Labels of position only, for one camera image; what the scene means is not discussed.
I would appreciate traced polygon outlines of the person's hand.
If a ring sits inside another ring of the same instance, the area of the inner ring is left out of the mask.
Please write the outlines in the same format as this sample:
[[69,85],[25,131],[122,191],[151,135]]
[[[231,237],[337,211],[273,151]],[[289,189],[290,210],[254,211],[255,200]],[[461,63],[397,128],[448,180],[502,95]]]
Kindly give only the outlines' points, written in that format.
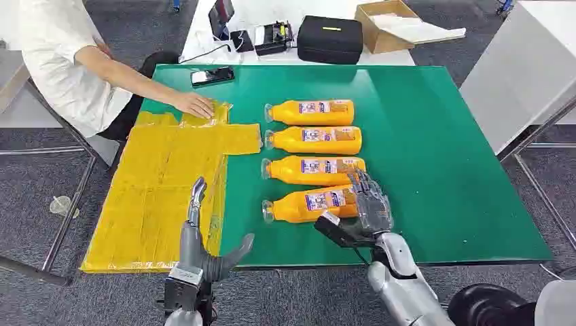
[[175,109],[195,117],[211,119],[215,115],[211,100],[195,92],[176,92],[170,104]]

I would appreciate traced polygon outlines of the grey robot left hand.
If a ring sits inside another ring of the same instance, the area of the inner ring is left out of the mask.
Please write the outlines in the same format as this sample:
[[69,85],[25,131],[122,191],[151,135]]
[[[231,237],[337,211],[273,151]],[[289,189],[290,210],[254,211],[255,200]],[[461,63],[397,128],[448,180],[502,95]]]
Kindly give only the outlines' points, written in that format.
[[246,234],[241,245],[227,255],[211,255],[204,247],[200,231],[200,209],[206,188],[203,177],[198,177],[192,186],[187,219],[181,230],[179,265],[182,269],[201,269],[202,279],[211,283],[228,277],[230,271],[251,251],[255,234]]

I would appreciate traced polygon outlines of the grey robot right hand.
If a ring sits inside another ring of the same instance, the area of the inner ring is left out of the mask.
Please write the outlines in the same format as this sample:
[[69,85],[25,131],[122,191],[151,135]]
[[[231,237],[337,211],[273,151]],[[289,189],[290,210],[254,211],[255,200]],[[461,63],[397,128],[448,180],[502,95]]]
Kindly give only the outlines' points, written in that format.
[[353,187],[357,208],[353,230],[363,236],[390,232],[393,228],[391,206],[380,185],[360,168],[350,171],[348,178]]

